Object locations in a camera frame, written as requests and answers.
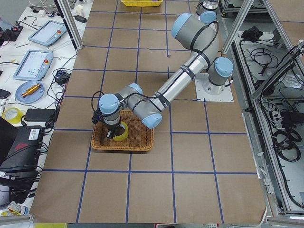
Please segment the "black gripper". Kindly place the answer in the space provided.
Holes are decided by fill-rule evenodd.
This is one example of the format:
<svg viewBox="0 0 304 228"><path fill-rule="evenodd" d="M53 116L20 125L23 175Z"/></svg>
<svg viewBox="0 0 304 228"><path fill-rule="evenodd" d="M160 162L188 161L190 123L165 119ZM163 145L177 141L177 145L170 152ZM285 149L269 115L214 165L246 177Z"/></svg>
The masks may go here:
<svg viewBox="0 0 304 228"><path fill-rule="evenodd" d="M107 138L112 139L113 136L117 137L122 135L122 129L118 128L121 123L121 116L117 117L106 117L105 118L105 125L108 129L108 133L106 135Z"/></svg>

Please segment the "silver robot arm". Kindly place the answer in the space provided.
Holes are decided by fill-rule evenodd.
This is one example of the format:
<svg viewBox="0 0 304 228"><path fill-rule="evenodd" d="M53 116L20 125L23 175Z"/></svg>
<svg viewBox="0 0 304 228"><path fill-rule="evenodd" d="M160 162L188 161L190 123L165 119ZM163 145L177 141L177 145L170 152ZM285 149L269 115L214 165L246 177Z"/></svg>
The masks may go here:
<svg viewBox="0 0 304 228"><path fill-rule="evenodd" d="M207 72L208 93L214 87L222 88L233 71L233 63L227 57L218 57L219 38L216 13L205 11L200 17L182 13L174 22L171 35L191 51L190 58L154 93L143 95L136 83L124 87L115 94L105 94L99 99L102 122L108 129L107 138L116 137L121 126L120 112L129 108L142 124L153 129L162 121L162 111L195 79L202 70Z"/></svg>
<svg viewBox="0 0 304 228"><path fill-rule="evenodd" d="M196 14L201 15L206 11L216 11L219 5L219 0L199 0L196 6Z"/></svg>

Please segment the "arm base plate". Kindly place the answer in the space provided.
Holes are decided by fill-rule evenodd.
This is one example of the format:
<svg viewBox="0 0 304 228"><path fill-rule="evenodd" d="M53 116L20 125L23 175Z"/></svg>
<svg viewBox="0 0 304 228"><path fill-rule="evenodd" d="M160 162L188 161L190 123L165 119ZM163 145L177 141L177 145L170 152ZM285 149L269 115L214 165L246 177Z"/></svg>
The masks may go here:
<svg viewBox="0 0 304 228"><path fill-rule="evenodd" d="M201 102L234 102L228 79L224 85L213 85L209 81L209 74L199 73L195 77L197 100Z"/></svg>

